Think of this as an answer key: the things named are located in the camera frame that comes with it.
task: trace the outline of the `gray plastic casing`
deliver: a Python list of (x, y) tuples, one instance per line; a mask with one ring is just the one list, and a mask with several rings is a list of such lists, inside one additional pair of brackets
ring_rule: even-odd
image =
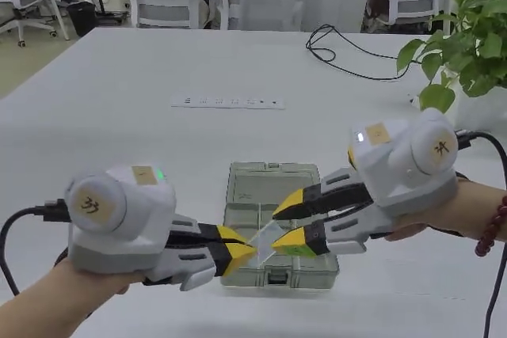
[[(247, 239), (269, 223), (277, 206), (299, 188), (318, 184), (312, 164), (234, 162), (227, 188), (223, 224)], [(280, 221), (289, 231), (326, 215)], [(259, 268), (243, 266), (221, 278), (224, 286), (330, 289), (339, 273), (337, 257), (326, 254), (298, 257), (275, 254)]]

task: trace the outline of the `beaded bracelet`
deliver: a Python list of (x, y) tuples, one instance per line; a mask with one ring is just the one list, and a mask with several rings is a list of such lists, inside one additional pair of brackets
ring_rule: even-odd
[(494, 240), (498, 235), (498, 232), (501, 229), (501, 225), (505, 222), (507, 218), (507, 196), (502, 198), (501, 205), (497, 208), (497, 214), (491, 218), (490, 224), (484, 230), (484, 234), (482, 234), (479, 239), (477, 245), (475, 246), (475, 255), (484, 257), (491, 250), (491, 247), (494, 246)]

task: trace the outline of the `gray floor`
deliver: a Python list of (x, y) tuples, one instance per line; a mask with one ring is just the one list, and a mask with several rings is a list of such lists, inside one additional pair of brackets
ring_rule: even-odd
[[(125, 0), (104, 0), (106, 9), (124, 10)], [(75, 34), (71, 20), (64, 17), (70, 41), (65, 41), (63, 34), (50, 37), (48, 31), (26, 28), (26, 47), (17, 46), (17, 31), (0, 34), (0, 98), (10, 93), (37, 71), (50, 63), (55, 57), (69, 48), (78, 36)], [(58, 22), (52, 25), (59, 31)]]

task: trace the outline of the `handwritten label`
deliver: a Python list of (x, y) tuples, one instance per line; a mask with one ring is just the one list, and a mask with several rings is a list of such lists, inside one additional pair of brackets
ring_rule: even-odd
[(373, 124), (365, 128), (366, 135), (370, 140), (370, 143), (373, 146), (377, 146), (379, 144), (384, 144), (385, 142), (390, 142), (391, 137), (389, 136), (389, 132), (387, 132), (386, 126), (383, 123)]
[(137, 185), (156, 185), (158, 184), (153, 168), (150, 166), (132, 166), (134, 178)]
[(88, 188), (81, 188), (74, 197), (72, 209), (100, 225), (106, 224), (114, 212), (115, 205), (106, 201)]
[(456, 150), (456, 139), (449, 131), (443, 131), (435, 139), (431, 147), (431, 158), (437, 166), (441, 166), (451, 152)]

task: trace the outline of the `white desk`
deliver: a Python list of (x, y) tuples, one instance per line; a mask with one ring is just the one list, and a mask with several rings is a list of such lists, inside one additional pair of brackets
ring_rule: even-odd
[[(395, 55), (410, 36), (354, 35)], [(414, 117), (407, 94), (425, 85), (418, 68), (400, 82), (371, 82), (324, 66), (306, 34), (98, 28), (0, 101), (0, 222), (62, 196), (82, 169), (155, 161), (166, 168), (178, 212), (222, 220), (232, 161), (313, 162), (322, 175), (347, 165), (351, 120)], [(332, 39), (341, 65), (387, 76), (395, 63)], [(104, 47), (114, 47), (114, 53)], [(273, 96), (284, 111), (171, 108), (174, 94)], [(487, 145), (460, 154), (458, 169), (502, 186)], [(67, 229), (18, 222), (7, 260), (21, 288), (43, 275)], [(97, 311), (76, 338), (427, 338), (480, 336), (499, 248), (432, 231), (399, 243), (370, 241), (339, 258), (326, 293), (225, 290), (218, 280), (189, 293), (135, 286)], [(492, 336), (505, 332), (502, 292)], [(10, 295), (5, 283), (0, 300)]]

